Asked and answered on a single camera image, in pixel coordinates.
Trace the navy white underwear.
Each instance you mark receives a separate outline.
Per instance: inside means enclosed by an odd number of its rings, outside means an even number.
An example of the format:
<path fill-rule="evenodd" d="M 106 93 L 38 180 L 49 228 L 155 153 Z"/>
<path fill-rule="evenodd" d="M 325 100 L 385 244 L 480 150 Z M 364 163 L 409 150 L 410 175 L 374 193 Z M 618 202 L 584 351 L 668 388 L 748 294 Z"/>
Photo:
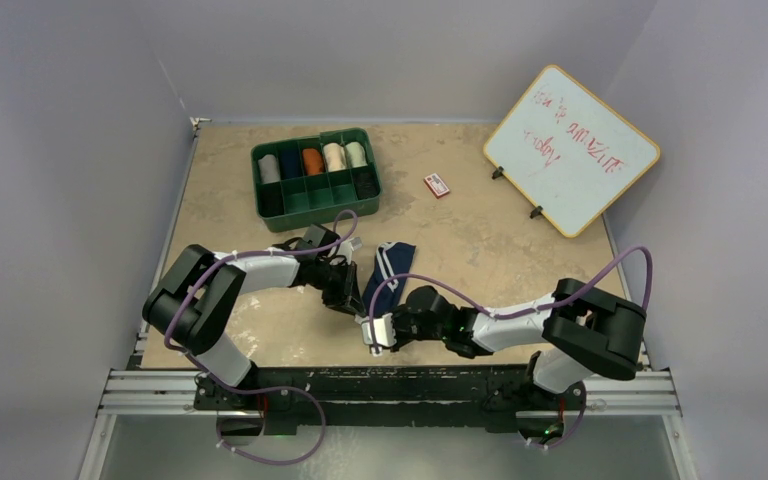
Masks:
<path fill-rule="evenodd" d="M 416 246 L 404 242 L 383 242 L 376 247 L 374 271 L 362 295 L 364 307 L 380 317 L 395 308 L 403 295 L 406 280 L 386 280 L 411 270 Z"/>

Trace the black striped underwear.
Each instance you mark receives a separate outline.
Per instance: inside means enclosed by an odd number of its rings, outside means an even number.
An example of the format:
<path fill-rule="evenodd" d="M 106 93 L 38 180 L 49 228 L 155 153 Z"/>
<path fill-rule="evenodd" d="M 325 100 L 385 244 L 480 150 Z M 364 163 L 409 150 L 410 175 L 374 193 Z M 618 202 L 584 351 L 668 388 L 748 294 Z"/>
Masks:
<path fill-rule="evenodd" d="M 358 200 L 377 198 L 380 195 L 380 184 L 374 171 L 357 169 L 352 178 Z"/>

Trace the green divided storage tray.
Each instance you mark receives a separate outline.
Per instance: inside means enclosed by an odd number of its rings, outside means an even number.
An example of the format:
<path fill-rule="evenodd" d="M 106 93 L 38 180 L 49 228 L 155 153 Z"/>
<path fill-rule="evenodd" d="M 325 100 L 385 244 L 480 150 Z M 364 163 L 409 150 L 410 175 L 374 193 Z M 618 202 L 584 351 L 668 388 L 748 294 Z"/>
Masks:
<path fill-rule="evenodd" d="M 262 184 L 257 161 L 266 154 L 277 158 L 281 149 L 295 148 L 300 152 L 304 148 L 316 148 L 323 156 L 325 144 L 336 142 L 345 147 L 347 143 L 358 141 L 366 149 L 368 164 L 360 168 L 348 168 L 338 172 L 328 172 L 299 178 L 281 180 L 276 183 Z M 359 217 L 369 216 L 379 210 L 383 186 L 377 169 L 372 144 L 366 130 L 348 128 L 327 131 L 312 136 L 296 137 L 259 144 L 250 151 L 256 213 L 266 228 L 274 233 L 306 227 L 311 223 L 326 223 L 334 219 L 338 212 L 349 209 Z M 380 195 L 377 198 L 358 200 L 352 174 L 357 169 L 372 170 L 377 174 Z"/>

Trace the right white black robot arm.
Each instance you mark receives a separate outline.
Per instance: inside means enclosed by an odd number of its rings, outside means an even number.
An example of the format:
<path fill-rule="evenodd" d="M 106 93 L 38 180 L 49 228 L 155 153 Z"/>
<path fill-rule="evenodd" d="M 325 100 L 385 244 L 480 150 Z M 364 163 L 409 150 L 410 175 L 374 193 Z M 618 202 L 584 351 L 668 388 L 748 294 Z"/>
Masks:
<path fill-rule="evenodd" d="M 643 307 L 572 278 L 530 303 L 504 308 L 457 307 L 423 286 L 374 319 L 367 342 L 397 351 L 412 341 L 440 341 L 468 359 L 547 343 L 521 381 L 524 399 L 544 407 L 592 375 L 634 379 L 646 316 Z"/>

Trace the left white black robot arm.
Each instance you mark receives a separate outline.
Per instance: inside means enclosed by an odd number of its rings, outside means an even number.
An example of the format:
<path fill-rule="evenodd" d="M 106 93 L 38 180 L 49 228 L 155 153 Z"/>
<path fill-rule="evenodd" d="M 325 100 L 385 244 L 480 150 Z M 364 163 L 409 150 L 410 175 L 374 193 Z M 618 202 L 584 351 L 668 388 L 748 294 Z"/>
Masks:
<path fill-rule="evenodd" d="M 272 288 L 311 287 L 325 307 L 352 316 L 366 309 L 352 257 L 360 238 L 342 238 L 321 225 L 265 250 L 213 252 L 186 247 L 142 308 L 143 319 L 173 348 L 219 379 L 219 395 L 232 408 L 257 399 L 257 367 L 231 340 L 226 327 L 237 298 Z"/>

